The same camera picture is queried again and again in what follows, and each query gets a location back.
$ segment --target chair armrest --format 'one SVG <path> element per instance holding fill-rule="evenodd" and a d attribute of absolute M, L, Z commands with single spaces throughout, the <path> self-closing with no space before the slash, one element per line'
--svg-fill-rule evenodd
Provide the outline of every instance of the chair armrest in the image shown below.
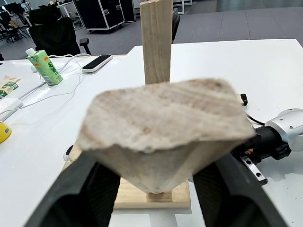
<path fill-rule="evenodd" d="M 80 46 L 83 46 L 86 53 L 88 53 L 89 55 L 91 55 L 91 52 L 89 50 L 89 47 L 88 47 L 88 44 L 89 44 L 89 39 L 88 38 L 84 38 L 84 39 L 80 39 Z"/>
<path fill-rule="evenodd" d="M 89 44 L 89 39 L 88 38 L 84 38 L 84 39 L 80 39 L 80 46 L 85 46 Z"/>

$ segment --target black cable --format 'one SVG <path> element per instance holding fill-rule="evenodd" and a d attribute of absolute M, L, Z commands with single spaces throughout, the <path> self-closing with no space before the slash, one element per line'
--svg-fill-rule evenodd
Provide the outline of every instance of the black cable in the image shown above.
<path fill-rule="evenodd" d="M 253 122 L 255 122 L 255 123 L 257 123 L 257 124 L 260 124 L 260 125 L 265 125 L 265 123 L 263 123 L 263 122 L 259 122 L 258 120 L 256 120 L 256 119 L 254 119 L 254 118 L 252 118 L 251 116 L 249 116 L 248 114 L 247 114 L 247 117 L 249 118 L 249 119 L 251 119 Z"/>

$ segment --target black office chair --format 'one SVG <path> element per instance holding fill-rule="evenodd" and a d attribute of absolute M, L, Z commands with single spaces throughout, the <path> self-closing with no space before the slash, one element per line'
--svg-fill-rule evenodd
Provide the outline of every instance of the black office chair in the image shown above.
<path fill-rule="evenodd" d="M 172 12 L 172 43 L 175 41 L 179 23 L 180 15 L 178 14 L 178 9 L 174 9 Z"/>
<path fill-rule="evenodd" d="M 59 56 L 80 53 L 72 20 L 69 17 L 61 18 L 61 13 L 55 5 L 32 10 L 29 17 L 31 23 L 39 24 L 29 28 L 37 51 L 45 50 L 48 55 Z M 88 38 L 80 40 L 80 46 L 91 54 L 88 44 Z"/>
<path fill-rule="evenodd" d="M 4 8 L 10 12 L 10 13 L 14 13 L 18 16 L 18 18 L 21 20 L 21 22 L 25 25 L 25 26 L 29 26 L 27 20 L 25 19 L 25 17 L 23 16 L 23 13 L 25 12 L 25 10 L 22 8 L 20 3 L 10 3 L 7 5 L 4 5 Z"/>
<path fill-rule="evenodd" d="M 23 35 L 21 32 L 23 32 L 20 27 L 13 27 L 11 26 L 9 23 L 11 21 L 10 15 L 8 12 L 1 12 L 0 13 L 0 17 L 2 18 L 2 20 L 0 20 L 0 24 L 3 25 L 3 27 L 5 28 L 5 33 L 8 34 L 8 37 L 6 39 L 6 42 L 8 43 L 9 41 L 14 42 L 17 39 L 20 38 L 27 38 L 25 35 Z"/>

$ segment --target white desk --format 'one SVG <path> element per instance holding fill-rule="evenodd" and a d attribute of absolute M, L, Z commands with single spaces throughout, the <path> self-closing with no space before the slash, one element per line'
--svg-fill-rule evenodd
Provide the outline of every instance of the white desk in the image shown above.
<path fill-rule="evenodd" d="M 71 17 L 66 8 L 66 6 L 69 4 L 73 4 L 73 1 L 61 4 L 61 5 L 57 6 L 57 8 L 59 8 L 59 9 L 63 8 L 64 12 L 66 13 L 66 16 Z"/>
<path fill-rule="evenodd" d="M 6 120 L 12 136 L 0 144 L 0 226 L 22 226 L 60 173 L 63 153 L 76 140 L 85 109 L 105 90 L 144 85 L 142 47 L 134 47 L 122 61 L 114 58 L 87 76 L 75 97 L 59 96 L 19 110 Z M 62 64 L 64 60 L 54 60 Z M 27 61 L 15 73 L 31 77 Z M 237 93 L 246 93 L 248 113 L 260 121 L 276 117 L 287 108 L 303 108 L 303 49 L 296 40 L 230 41 L 172 46 L 171 82 L 220 77 Z M 66 74 L 53 89 L 42 88 L 26 101 L 72 91 L 78 76 Z M 303 188 L 303 153 L 279 162 L 259 165 L 269 183 L 264 187 L 289 226 L 300 227 Z M 203 219 L 190 183 L 192 209 L 114 211 L 110 227 L 202 227 Z"/>

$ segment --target white power strip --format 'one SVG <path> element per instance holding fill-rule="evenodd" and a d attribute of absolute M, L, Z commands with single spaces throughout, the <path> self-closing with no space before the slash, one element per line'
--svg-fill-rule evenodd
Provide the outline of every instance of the white power strip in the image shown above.
<path fill-rule="evenodd" d="M 20 99 L 18 98 L 2 98 L 0 99 L 0 113 L 11 110 L 11 109 L 17 109 L 21 107 L 23 104 Z M 0 121 L 4 121 L 9 116 L 11 116 L 16 110 L 13 111 L 7 111 L 3 114 L 0 114 Z"/>

